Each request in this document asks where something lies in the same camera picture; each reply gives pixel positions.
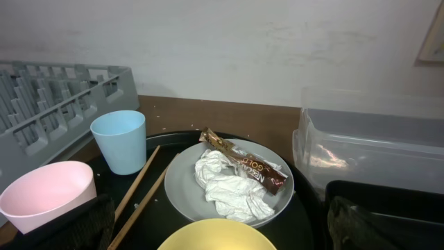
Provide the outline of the pink plastic cup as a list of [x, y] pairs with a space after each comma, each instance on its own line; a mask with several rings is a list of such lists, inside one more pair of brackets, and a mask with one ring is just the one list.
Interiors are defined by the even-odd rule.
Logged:
[[94, 173], [89, 165], [56, 162], [11, 183], [1, 194], [1, 213], [26, 234], [95, 197]]

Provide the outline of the brown coffee sachet wrapper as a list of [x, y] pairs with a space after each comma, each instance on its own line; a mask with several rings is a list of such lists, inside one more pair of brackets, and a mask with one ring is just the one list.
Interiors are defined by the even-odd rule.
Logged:
[[272, 195], [279, 192], [288, 178], [287, 175], [273, 168], [265, 160], [245, 151], [235, 143], [219, 137], [208, 127], [202, 130], [199, 140], [208, 142], [217, 151], [220, 151], [236, 166], [238, 172], [259, 182]]

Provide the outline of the light blue plastic cup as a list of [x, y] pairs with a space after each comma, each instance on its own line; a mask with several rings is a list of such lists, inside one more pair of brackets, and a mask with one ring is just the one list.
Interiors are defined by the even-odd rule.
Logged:
[[97, 117], [90, 125], [110, 170], [118, 175], [138, 172], [146, 163], [146, 118], [135, 110]]

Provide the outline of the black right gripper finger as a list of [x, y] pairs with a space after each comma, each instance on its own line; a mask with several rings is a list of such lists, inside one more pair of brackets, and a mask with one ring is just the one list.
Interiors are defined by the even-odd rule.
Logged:
[[19, 233], [6, 250], [106, 250], [114, 230], [114, 201], [100, 194], [50, 222]]

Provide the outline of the yellow plastic bowl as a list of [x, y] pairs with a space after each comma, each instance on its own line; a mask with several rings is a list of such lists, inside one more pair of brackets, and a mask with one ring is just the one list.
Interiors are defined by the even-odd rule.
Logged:
[[158, 250], [276, 250], [253, 227], [229, 219], [204, 219], [171, 234]]

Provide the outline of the white tissue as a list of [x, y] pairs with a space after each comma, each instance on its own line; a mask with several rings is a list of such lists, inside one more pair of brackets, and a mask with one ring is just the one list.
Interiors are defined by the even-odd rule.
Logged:
[[238, 222], [263, 220], [275, 214], [263, 201], [267, 189], [247, 176], [240, 165], [217, 150], [207, 149], [194, 166], [205, 200], [213, 201], [219, 215]]

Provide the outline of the grey round plate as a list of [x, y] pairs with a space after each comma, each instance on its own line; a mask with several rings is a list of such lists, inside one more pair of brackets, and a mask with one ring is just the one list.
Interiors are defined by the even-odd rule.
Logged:
[[[294, 180], [291, 168], [274, 151], [247, 140], [231, 139], [231, 142], [253, 153], [256, 156], [281, 166], [281, 172], [287, 176], [284, 185], [273, 196], [264, 195], [263, 201], [275, 210], [275, 214], [267, 219], [252, 218], [246, 222], [253, 228], [259, 228], [275, 219], [290, 203], [294, 193]], [[188, 220], [194, 222], [202, 219], [220, 218], [213, 201], [205, 200], [205, 191], [196, 182], [194, 165], [205, 150], [211, 146], [206, 142], [199, 142], [187, 146], [169, 165], [164, 178], [166, 195], [173, 207]]]

